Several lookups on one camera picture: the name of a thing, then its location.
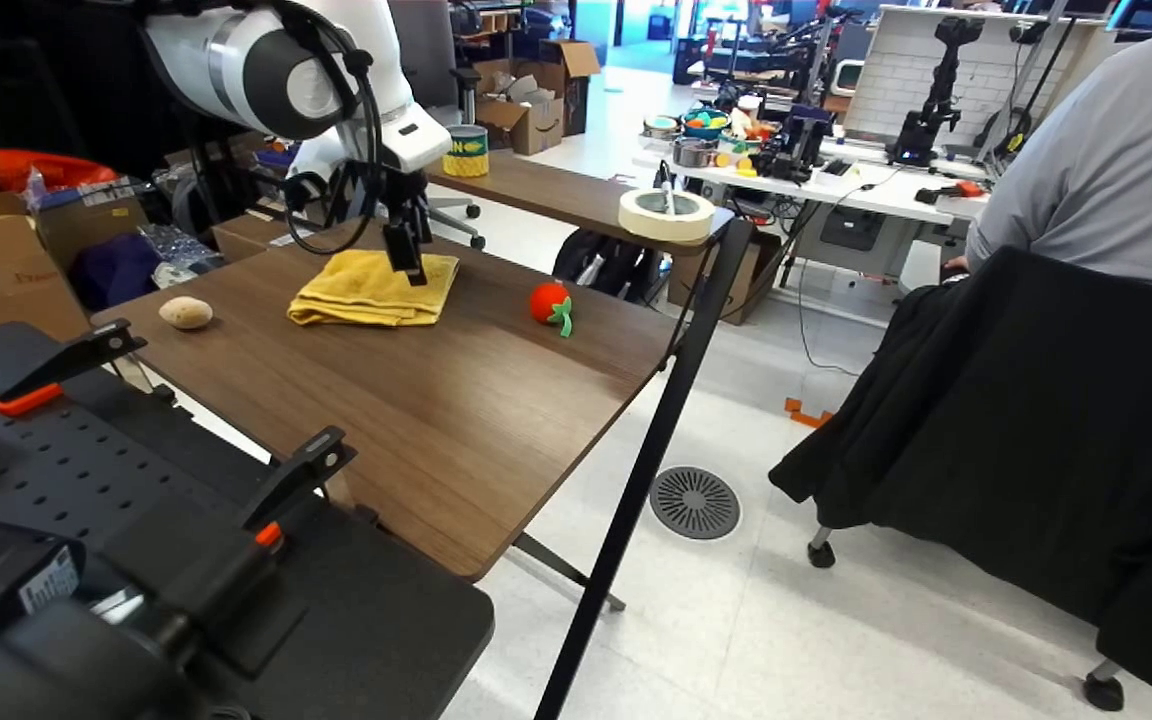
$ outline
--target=small red toy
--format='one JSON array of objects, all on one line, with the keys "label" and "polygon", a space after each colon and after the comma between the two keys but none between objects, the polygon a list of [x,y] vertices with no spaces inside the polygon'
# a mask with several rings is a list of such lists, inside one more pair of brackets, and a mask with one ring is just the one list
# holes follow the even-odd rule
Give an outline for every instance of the small red toy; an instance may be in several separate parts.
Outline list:
[{"label": "small red toy", "polygon": [[533,287],[533,319],[561,329],[561,335],[571,335],[571,293],[565,282],[544,282]]}]

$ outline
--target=black jacket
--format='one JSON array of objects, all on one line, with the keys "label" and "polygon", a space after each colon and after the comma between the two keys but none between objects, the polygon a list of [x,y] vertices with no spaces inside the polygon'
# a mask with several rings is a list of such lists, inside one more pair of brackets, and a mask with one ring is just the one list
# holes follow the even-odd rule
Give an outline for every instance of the black jacket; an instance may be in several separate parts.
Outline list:
[{"label": "black jacket", "polygon": [[771,483],[1092,619],[1152,679],[1152,287],[999,253],[916,293]]}]

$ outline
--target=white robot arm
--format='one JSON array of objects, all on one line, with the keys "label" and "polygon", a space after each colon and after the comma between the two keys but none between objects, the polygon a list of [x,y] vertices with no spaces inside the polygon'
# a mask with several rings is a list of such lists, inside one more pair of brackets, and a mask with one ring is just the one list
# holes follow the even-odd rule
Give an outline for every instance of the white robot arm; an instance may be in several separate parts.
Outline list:
[{"label": "white robot arm", "polygon": [[412,102],[388,0],[153,13],[143,37],[170,84],[195,112],[309,139],[295,173],[332,175],[340,161],[384,168],[388,192],[379,201],[395,217],[384,227],[388,257],[412,282],[426,278],[421,168],[435,166],[453,135]]}]

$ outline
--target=person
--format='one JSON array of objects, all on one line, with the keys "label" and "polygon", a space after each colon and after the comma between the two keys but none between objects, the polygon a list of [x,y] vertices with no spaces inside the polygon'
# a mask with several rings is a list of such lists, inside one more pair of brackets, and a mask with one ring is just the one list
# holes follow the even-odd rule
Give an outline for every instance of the person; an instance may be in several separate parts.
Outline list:
[{"label": "person", "polygon": [[1033,131],[958,267],[972,274],[1003,243],[1152,282],[1152,41],[1109,58]]}]

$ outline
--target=white floor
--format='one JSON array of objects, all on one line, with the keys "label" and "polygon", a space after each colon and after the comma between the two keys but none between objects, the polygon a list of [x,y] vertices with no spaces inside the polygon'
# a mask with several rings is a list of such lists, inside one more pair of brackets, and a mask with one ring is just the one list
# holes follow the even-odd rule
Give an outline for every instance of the white floor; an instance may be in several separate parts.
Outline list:
[{"label": "white floor", "polygon": [[[682,108],[670,75],[609,70],[590,135],[536,158],[578,173],[652,173],[641,115]],[[565,223],[486,205],[489,253],[548,274]],[[815,306],[851,306],[866,284],[812,267]],[[753,325],[722,329],[702,391],[664,468],[722,472],[740,495],[740,528],[716,546],[673,538],[646,512],[609,616],[569,695],[571,720],[925,720],[925,715],[1098,715],[1078,679],[1098,666],[1092,628],[999,583],[945,547],[895,534],[838,538],[840,570],[805,561],[812,512],[764,476],[805,436],[786,397],[833,408],[880,342],[876,325],[805,314],[771,297]],[[641,450],[660,386],[609,433],[528,528],[581,570],[591,565]],[[536,713],[569,632],[578,589],[526,556],[486,581],[497,636],[447,720]],[[1152,687],[1125,675],[1128,713],[1152,720]]]}]

